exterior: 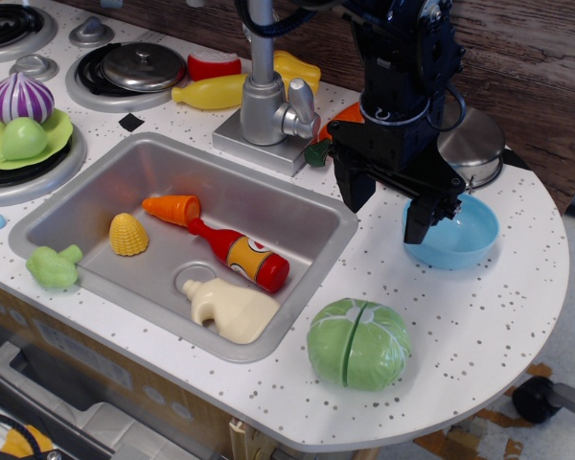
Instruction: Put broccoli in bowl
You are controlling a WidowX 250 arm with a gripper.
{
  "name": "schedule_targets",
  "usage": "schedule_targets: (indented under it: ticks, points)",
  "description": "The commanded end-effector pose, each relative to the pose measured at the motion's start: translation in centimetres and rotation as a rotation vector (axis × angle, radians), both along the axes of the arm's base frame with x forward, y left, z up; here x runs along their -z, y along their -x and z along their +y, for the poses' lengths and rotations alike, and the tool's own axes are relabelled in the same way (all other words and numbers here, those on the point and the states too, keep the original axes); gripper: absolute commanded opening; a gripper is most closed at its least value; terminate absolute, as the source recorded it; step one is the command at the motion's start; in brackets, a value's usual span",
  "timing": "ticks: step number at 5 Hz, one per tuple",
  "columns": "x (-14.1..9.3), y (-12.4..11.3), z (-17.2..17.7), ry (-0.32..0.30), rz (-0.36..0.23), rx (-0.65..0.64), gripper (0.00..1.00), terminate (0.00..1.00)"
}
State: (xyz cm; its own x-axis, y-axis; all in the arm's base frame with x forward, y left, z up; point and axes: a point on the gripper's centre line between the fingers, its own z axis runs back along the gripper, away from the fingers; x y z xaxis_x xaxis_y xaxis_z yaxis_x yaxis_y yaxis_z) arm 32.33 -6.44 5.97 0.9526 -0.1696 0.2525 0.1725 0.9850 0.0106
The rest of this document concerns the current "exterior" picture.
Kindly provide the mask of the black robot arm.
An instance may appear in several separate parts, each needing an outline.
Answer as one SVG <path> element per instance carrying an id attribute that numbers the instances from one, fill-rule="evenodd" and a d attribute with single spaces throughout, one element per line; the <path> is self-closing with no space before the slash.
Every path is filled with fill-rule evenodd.
<path id="1" fill-rule="evenodd" d="M 356 212 L 381 183 L 410 197 L 403 240 L 423 242 L 451 219 L 466 188 L 438 150 L 451 79 L 464 49 L 449 1 L 346 1 L 364 66 L 362 122 L 331 122 L 329 155 L 344 203 Z"/>

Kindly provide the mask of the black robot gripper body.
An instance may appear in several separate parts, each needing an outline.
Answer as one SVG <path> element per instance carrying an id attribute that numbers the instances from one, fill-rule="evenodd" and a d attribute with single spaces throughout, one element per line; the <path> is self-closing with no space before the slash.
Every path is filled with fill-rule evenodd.
<path id="1" fill-rule="evenodd" d="M 351 155 L 366 162 L 369 175 L 401 193 L 459 196 L 465 180 L 442 158 L 434 113 L 425 109 L 409 119 L 365 114 L 364 123 L 330 129 L 331 157 Z"/>

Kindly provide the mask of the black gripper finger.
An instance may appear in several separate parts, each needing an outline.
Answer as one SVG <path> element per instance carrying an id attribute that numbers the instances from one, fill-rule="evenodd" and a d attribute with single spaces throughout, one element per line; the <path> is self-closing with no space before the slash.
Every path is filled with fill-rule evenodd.
<path id="1" fill-rule="evenodd" d="M 413 198 L 407 206 L 403 241 L 421 244 L 429 228 L 443 219 L 453 219 L 461 204 L 457 195 L 423 194 Z"/>
<path id="2" fill-rule="evenodd" d="M 351 155 L 337 154 L 334 159 L 334 175 L 343 202 L 354 213 L 376 191 L 376 181 L 369 175 L 366 162 Z"/>

